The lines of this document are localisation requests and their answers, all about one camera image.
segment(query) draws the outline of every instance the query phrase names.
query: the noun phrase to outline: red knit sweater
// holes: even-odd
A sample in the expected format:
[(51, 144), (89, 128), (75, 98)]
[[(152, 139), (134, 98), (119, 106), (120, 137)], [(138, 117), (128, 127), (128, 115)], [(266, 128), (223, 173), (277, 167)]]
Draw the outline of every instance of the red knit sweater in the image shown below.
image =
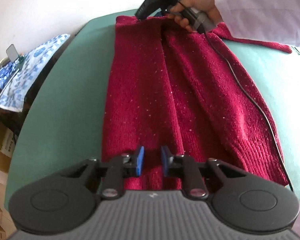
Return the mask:
[[(290, 53), (273, 42), (238, 40), (225, 24), (208, 34), (229, 60), (246, 91), (267, 114), (270, 111), (252, 79), (221, 38), (261, 44)], [(229, 66), (204, 35), (188, 33), (172, 20), (120, 16), (109, 78), (103, 125), (102, 158), (145, 147), (140, 178), (128, 189), (180, 188), (163, 179), (160, 146), (185, 153), (198, 162), (217, 158), (286, 185), (266, 121), (236, 84)]]

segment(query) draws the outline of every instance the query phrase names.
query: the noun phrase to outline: small mirror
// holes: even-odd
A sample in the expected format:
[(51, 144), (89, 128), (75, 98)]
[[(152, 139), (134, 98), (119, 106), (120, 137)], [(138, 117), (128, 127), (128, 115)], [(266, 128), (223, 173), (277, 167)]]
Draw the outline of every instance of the small mirror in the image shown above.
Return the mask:
[(9, 57), (9, 59), (10, 59), (11, 62), (15, 62), (19, 58), (19, 54), (16, 51), (14, 44), (11, 44), (7, 48), (6, 54), (8, 55), (8, 57)]

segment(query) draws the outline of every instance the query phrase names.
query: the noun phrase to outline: green mat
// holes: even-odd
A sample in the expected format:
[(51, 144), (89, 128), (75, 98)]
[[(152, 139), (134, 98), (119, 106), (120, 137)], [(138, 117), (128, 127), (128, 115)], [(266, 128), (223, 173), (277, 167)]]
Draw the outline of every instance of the green mat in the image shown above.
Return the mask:
[[(100, 157), (104, 105), (118, 15), (91, 20), (40, 89), (13, 154), (5, 207), (17, 189), (85, 158)], [(300, 198), (300, 56), (225, 41), (245, 66), (277, 123), (286, 166)]]

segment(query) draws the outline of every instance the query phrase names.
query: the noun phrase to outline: black cable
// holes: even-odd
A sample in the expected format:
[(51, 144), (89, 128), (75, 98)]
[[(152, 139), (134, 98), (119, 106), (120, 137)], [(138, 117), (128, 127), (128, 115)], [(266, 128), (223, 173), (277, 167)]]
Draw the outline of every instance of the black cable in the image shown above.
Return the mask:
[[(183, 3), (182, 3), (180, 0), (177, 0), (177, 1), (178, 1), (178, 3), (180, 3), (180, 4), (183, 6), (183, 8), (184, 8), (185, 10), (188, 11), (189, 14), (191, 14), (190, 10), (189, 10), (186, 6), (184, 6)], [(207, 35), (206, 32), (204, 32), (204, 36), (205, 36), (206, 40), (208, 41), (209, 45), (214, 49), (214, 51), (215, 51), (215, 52), (216, 52), (223, 60), (225, 60), (225, 61), (228, 63), (228, 66), (229, 66), (229, 68), (230, 68), (230, 70), (231, 70), (232, 76), (234, 77), (236, 83), (238, 84), (238, 86), (240, 87), (240, 89), (242, 90), (242, 92), (243, 92), (243, 93), (247, 96), (247, 98), (255, 105), (255, 107), (259, 110), (259, 112), (263, 115), (264, 119), (266, 120), (266, 123), (267, 123), (267, 125), (268, 125), (268, 127), (269, 127), (269, 130), (270, 130), (271, 135), (272, 135), (272, 139), (273, 139), (274, 144), (275, 144), (276, 153), (277, 153), (277, 157), (278, 157), (280, 166), (281, 166), (281, 168), (282, 168), (282, 170), (283, 170), (283, 173), (284, 173), (284, 175), (285, 175), (285, 177), (286, 177), (286, 179), (287, 179), (287, 181), (288, 181), (290, 190), (294, 193), (292, 182), (291, 182), (291, 180), (290, 180), (290, 177), (289, 177), (289, 175), (288, 175), (288, 172), (287, 172), (287, 170), (286, 170), (286, 167), (284, 166), (283, 159), (282, 159), (282, 157), (281, 157), (280, 150), (279, 150), (277, 141), (275, 140), (274, 132), (273, 132), (273, 130), (272, 130), (272, 127), (271, 127), (271, 124), (270, 124), (270, 122), (269, 122), (268, 117), (266, 116), (265, 112), (261, 109), (261, 107), (257, 104), (257, 102), (256, 102), (256, 101), (248, 94), (248, 92), (242, 87), (242, 85), (241, 85), (239, 79), (237, 78), (236, 74), (234, 73), (234, 70), (233, 70), (233, 68), (232, 68), (232, 66), (231, 66), (231, 64), (230, 64), (230, 62), (229, 62), (229, 61), (226, 59), (226, 57), (223, 56), (223, 55), (216, 49), (216, 47), (211, 43), (210, 38), (208, 37), (208, 35)]]

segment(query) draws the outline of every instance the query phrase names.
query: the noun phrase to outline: white sleeve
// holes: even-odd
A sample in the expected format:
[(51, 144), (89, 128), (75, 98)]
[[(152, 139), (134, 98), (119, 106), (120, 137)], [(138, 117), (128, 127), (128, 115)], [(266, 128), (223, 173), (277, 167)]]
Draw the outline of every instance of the white sleeve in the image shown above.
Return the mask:
[(215, 0), (235, 38), (300, 47), (300, 0)]

